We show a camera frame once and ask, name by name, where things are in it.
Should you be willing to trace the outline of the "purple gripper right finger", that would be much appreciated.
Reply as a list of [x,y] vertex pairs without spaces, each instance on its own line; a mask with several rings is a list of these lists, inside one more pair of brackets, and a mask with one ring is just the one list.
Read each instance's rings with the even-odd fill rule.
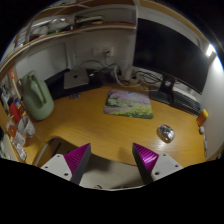
[[137,143],[132,145],[132,154],[134,156],[143,183],[145,185],[151,183],[151,173],[159,158],[159,155]]

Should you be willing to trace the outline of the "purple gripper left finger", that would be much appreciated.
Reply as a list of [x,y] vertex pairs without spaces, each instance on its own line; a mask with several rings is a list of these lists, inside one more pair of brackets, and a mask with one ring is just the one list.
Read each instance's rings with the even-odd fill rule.
[[79,185],[91,156],[91,144],[83,145],[64,156],[72,173],[71,182]]

